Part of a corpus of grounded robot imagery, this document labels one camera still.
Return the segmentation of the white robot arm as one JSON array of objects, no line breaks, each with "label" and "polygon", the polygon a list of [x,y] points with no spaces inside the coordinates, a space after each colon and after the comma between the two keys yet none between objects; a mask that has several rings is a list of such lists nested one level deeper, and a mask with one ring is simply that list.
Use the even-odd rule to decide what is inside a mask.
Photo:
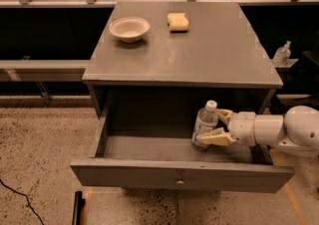
[{"label": "white robot arm", "polygon": [[306,106],[291,108],[286,114],[256,114],[219,110],[226,125],[201,133],[197,140],[205,145],[232,144],[272,148],[298,156],[319,155],[319,112]]}]

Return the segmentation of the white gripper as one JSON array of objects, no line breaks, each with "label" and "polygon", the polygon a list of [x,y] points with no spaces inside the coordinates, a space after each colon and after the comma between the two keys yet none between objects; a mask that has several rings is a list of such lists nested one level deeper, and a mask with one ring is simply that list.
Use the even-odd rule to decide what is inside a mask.
[{"label": "white gripper", "polygon": [[227,125],[226,132],[222,127],[210,132],[201,133],[197,140],[207,145],[229,146],[234,143],[246,146],[255,146],[254,121],[255,112],[234,113],[231,110],[218,109],[218,119]]}]

